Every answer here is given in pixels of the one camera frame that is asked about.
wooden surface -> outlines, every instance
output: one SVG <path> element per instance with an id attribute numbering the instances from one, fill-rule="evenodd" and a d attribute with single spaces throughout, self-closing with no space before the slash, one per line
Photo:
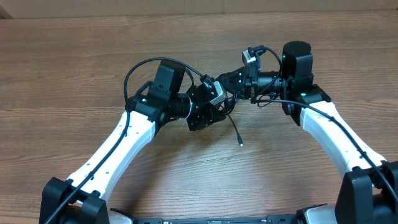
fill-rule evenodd
<path id="1" fill-rule="evenodd" d="M 398 0 L 0 0 L 16 19 L 219 14 L 248 12 L 308 12 L 394 10 Z"/>
<path id="2" fill-rule="evenodd" d="M 209 75 L 240 66 L 248 45 L 278 54 L 311 43 L 313 74 L 357 134 L 398 160 L 398 12 L 303 12 L 0 21 L 0 222 L 37 223 L 44 185 L 66 179 L 123 112 L 123 80 L 166 56 Z M 154 78 L 140 68 L 130 93 Z M 263 70 L 277 70 L 271 55 Z M 183 83 L 186 90 L 189 82 Z M 263 217 L 333 203 L 341 179 L 280 105 L 240 101 L 231 123 L 163 127 L 127 168 L 108 208 L 136 217 Z"/>

